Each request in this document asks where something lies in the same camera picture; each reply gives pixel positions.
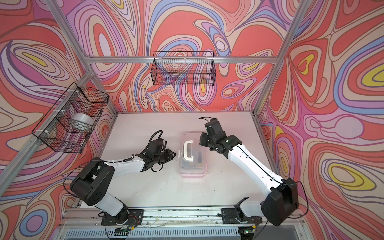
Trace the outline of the pink translucent plastic tool box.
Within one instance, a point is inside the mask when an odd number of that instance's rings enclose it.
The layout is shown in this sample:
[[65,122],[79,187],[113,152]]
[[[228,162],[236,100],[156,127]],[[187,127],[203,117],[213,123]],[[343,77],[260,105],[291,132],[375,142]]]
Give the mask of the pink translucent plastic tool box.
[[200,137],[199,132],[183,132],[181,135],[178,153],[179,173],[184,179],[203,178],[207,173]]

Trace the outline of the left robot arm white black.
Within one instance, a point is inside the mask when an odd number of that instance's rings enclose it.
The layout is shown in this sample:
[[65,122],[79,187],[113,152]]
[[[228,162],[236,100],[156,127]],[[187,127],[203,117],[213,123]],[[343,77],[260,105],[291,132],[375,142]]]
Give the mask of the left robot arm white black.
[[108,192],[113,179],[128,174],[153,170],[172,161],[176,153],[167,148],[163,139],[150,141],[139,154],[126,159],[103,161],[93,158],[72,180],[70,190],[87,206],[96,207],[114,218],[127,218],[127,206]]

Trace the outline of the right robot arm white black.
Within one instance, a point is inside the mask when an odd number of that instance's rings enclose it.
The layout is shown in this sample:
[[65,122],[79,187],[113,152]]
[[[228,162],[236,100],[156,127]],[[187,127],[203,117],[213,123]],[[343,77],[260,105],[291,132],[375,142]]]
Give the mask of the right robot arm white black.
[[245,197],[235,205],[240,222],[245,218],[265,217],[278,227],[299,208],[298,184],[284,179],[261,163],[236,136],[227,136],[218,119],[210,118],[201,134],[200,146],[223,155],[240,167],[258,186],[264,198]]

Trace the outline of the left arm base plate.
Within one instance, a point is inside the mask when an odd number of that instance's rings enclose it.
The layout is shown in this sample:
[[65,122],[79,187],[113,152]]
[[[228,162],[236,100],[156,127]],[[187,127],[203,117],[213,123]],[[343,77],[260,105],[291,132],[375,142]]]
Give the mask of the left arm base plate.
[[128,226],[136,227],[142,224],[144,216],[143,209],[122,210],[116,216],[111,216],[108,213],[101,212],[98,217],[102,218],[102,226]]

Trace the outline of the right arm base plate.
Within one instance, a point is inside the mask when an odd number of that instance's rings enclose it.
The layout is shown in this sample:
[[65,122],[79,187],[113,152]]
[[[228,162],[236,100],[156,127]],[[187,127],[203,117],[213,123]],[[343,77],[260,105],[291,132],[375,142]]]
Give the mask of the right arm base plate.
[[253,224],[258,226],[263,223],[261,217],[247,217],[239,208],[222,208],[218,217],[222,218],[224,224]]

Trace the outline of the grey duct tape roll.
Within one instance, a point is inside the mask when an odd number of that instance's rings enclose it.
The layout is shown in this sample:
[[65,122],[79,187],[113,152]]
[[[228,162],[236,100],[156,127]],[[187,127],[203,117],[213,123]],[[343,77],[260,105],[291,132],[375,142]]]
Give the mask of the grey duct tape roll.
[[86,114],[83,114],[83,113],[75,113],[72,117],[71,117],[72,120],[75,120],[75,121],[78,121],[80,123],[83,123],[83,124],[86,124],[86,125],[93,125],[95,120],[86,115]]

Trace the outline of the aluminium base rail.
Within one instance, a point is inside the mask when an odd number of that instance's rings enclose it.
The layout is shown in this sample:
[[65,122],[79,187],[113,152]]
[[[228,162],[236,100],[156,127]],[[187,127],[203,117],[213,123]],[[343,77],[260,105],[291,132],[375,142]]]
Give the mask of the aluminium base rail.
[[231,206],[134,207],[123,225],[98,209],[65,212],[52,240],[313,240],[297,214],[275,227],[264,217],[230,217]]

